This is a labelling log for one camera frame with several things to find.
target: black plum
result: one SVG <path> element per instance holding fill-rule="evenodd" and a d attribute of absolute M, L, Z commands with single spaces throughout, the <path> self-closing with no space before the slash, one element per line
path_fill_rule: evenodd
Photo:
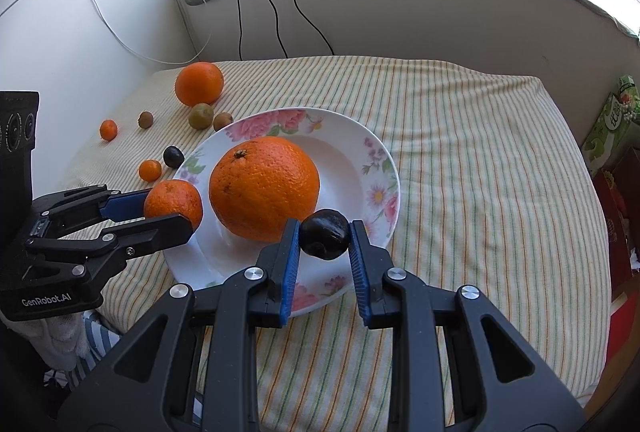
<path fill-rule="evenodd" d="M 178 147 L 165 148 L 162 159 L 164 159 L 164 164 L 169 168 L 179 168 L 180 165 L 184 163 L 184 155 Z"/>
<path fill-rule="evenodd" d="M 300 224 L 300 248 L 308 255 L 333 260 L 347 251 L 349 221 L 334 209 L 319 209 Z"/>

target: metal screw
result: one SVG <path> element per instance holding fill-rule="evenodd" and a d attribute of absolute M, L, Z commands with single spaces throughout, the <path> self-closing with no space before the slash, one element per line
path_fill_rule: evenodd
<path fill-rule="evenodd" d="M 259 267 L 248 267 L 244 270 L 244 278 L 247 280 L 260 280 L 264 276 L 264 271 Z"/>
<path fill-rule="evenodd" d="M 189 293 L 189 287 L 184 284 L 176 284 L 169 290 L 173 298 L 184 298 Z"/>
<path fill-rule="evenodd" d="M 406 271 L 401 267 L 390 267 L 386 270 L 386 276 L 391 280 L 404 280 L 406 278 Z"/>
<path fill-rule="evenodd" d="M 476 286 L 463 286 L 461 293 L 464 298 L 469 300 L 475 300 L 480 296 L 480 290 Z"/>

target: orange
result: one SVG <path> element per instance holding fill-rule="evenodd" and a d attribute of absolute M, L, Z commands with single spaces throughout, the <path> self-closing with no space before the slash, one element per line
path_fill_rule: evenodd
<path fill-rule="evenodd" d="M 194 107 L 198 103 L 213 103 L 222 94 L 225 78 L 222 71 L 209 62 L 187 65 L 175 79 L 175 95 L 181 103 Z"/>
<path fill-rule="evenodd" d="M 209 179 L 218 220 L 239 237 L 276 242 L 289 217 L 316 209 L 320 177 L 302 149 L 280 137 L 259 137 L 229 150 Z"/>
<path fill-rule="evenodd" d="M 118 125 L 113 119 L 105 119 L 100 125 L 100 137 L 111 141 L 118 135 Z"/>
<path fill-rule="evenodd" d="M 180 213 L 191 221 L 196 231 L 202 222 L 202 200 L 196 187 L 181 179 L 160 181 L 145 199 L 146 218 Z"/>
<path fill-rule="evenodd" d="M 142 161 L 138 168 L 138 175 L 143 181 L 152 183 L 162 175 L 162 165 L 155 159 Z"/>

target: white plate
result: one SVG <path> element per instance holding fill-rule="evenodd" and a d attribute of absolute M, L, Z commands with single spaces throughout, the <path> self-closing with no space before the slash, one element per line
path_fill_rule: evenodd
<path fill-rule="evenodd" d="M 165 250 L 178 282 L 194 290 L 223 283 L 255 265 L 264 243 L 236 237 L 209 203 L 209 176 L 220 158 L 241 141 L 273 135 L 299 145 L 320 174 L 316 209 L 333 208 L 347 219 L 362 219 L 373 245 L 386 247 L 398 221 L 398 170 L 382 142 L 369 129 L 342 114 L 319 108 L 280 108 L 236 121 L 203 141 L 182 164 L 175 179 L 196 186 L 204 217 L 183 245 Z M 292 316 L 318 309 L 352 284 L 349 254 L 325 261 L 300 253 Z"/>

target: striped tablecloth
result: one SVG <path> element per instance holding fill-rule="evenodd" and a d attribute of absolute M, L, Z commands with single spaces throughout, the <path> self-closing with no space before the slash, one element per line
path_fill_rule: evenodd
<path fill-rule="evenodd" d="M 240 119 L 321 107 L 375 132 L 401 178 L 389 245 L 396 265 L 451 290 L 478 285 L 574 395 L 596 382 L 609 325 L 607 232 L 578 147 L 538 79 L 350 56 L 218 65 L 216 111 Z M 156 73 L 124 100 L 112 114 L 118 137 L 89 141 L 64 187 L 145 188 L 140 161 L 161 159 L 168 145 L 188 155 L 211 134 L 188 126 L 173 94 L 178 71 Z M 156 118 L 147 131 L 136 123 L 142 110 Z M 124 332 L 173 283 L 162 253 L 136 259 L 106 285 L 100 313 Z M 282 330 L 260 330 L 257 354 L 265 427 L 385 430 L 391 334 L 363 327 L 353 293 Z"/>

